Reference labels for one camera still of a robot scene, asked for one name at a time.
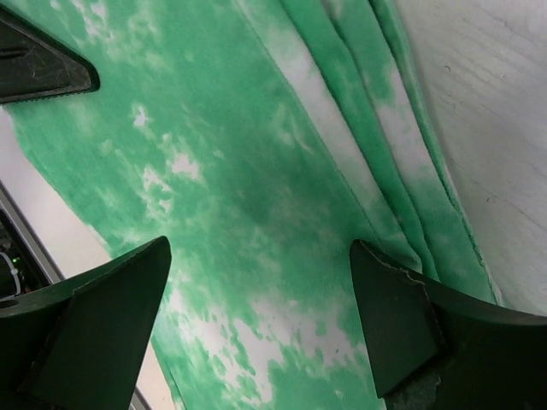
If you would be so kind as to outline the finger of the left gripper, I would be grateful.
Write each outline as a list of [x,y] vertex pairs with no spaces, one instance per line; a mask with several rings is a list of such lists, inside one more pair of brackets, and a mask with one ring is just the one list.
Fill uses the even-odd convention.
[[1,104],[98,91],[83,56],[10,9],[1,9]]

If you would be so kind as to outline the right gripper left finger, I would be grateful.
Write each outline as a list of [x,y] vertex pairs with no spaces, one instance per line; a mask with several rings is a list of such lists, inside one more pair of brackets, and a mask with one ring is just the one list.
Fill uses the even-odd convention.
[[166,237],[1,303],[3,409],[128,409],[166,287]]

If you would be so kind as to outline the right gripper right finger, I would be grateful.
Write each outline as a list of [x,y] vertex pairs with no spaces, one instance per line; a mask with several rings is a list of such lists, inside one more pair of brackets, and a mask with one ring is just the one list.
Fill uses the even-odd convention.
[[545,317],[453,290],[358,240],[350,270],[388,408],[545,408]]

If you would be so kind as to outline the green tie-dye trousers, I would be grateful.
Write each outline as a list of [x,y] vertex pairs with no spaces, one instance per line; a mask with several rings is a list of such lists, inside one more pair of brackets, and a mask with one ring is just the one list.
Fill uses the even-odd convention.
[[12,1],[97,92],[9,109],[112,257],[165,236],[153,346],[178,409],[381,409],[356,239],[487,302],[491,279],[391,1]]

